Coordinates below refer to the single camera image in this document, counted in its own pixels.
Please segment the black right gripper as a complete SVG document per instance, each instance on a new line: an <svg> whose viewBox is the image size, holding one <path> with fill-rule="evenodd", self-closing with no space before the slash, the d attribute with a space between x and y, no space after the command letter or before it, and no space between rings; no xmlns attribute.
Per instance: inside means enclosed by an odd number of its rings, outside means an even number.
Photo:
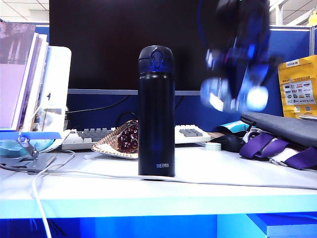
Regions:
<svg viewBox="0 0 317 238"><path fill-rule="evenodd" d="M207 70L211 74L226 74L232 106L246 103L248 83L245 80L247 69L264 69L264 79L260 86L266 86L269 79L278 71L283 56L267 53L269 31L251 31L233 38L233 45L223 49L209 49L206 54Z"/></svg>

